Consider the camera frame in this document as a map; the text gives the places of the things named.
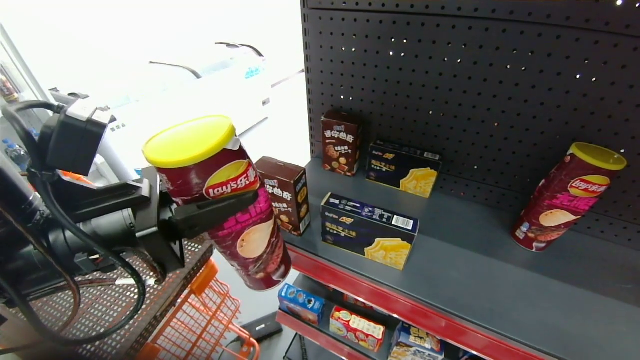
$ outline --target barcode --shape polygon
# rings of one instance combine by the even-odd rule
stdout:
[[[391,224],[394,224],[399,227],[404,227],[405,229],[411,230],[413,228],[413,220],[409,220],[407,218],[399,217],[394,215],[394,219],[391,220]]]
[[[424,152],[424,157],[425,158],[429,158],[429,159],[433,159],[433,160],[440,160],[440,155],[437,154],[431,154],[430,152]]]
[[[300,223],[300,232],[304,233],[305,229],[307,228],[307,226],[309,225],[309,223],[311,222],[311,214],[307,214],[307,217],[305,217],[304,220],[302,220],[302,222]]]

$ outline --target pegboard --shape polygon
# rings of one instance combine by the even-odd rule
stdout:
[[[640,249],[637,4],[303,1],[312,155],[326,110],[359,113],[442,154],[440,191],[517,213],[595,143],[629,166],[575,229]]]

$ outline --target blue cracker box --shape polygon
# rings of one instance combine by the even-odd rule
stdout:
[[[428,198],[440,173],[441,159],[438,154],[376,140],[369,146],[367,179]]]
[[[302,320],[318,325],[322,320],[324,299],[297,287],[284,284],[278,294],[280,309]]]
[[[321,207],[322,240],[398,270],[418,233],[419,221],[334,193]]]
[[[388,360],[442,360],[444,341],[424,330],[401,322],[391,342]]]

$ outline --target lay's chips can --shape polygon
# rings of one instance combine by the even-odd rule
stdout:
[[[143,154],[179,206],[257,190],[255,203],[206,236],[249,288],[268,290],[284,281],[291,258],[269,193],[229,118],[201,117],[165,129],[145,144]]]
[[[598,201],[625,166],[627,161],[609,149],[574,143],[538,185],[511,236],[527,250],[544,251]]]

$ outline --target shopping cart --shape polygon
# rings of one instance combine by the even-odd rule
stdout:
[[[229,285],[218,280],[217,275],[218,266],[210,259],[136,360],[215,359],[222,352],[225,359],[259,358],[258,343],[234,323],[240,300],[230,295]],[[222,345],[229,336],[237,336],[232,343],[240,343],[239,350]]]

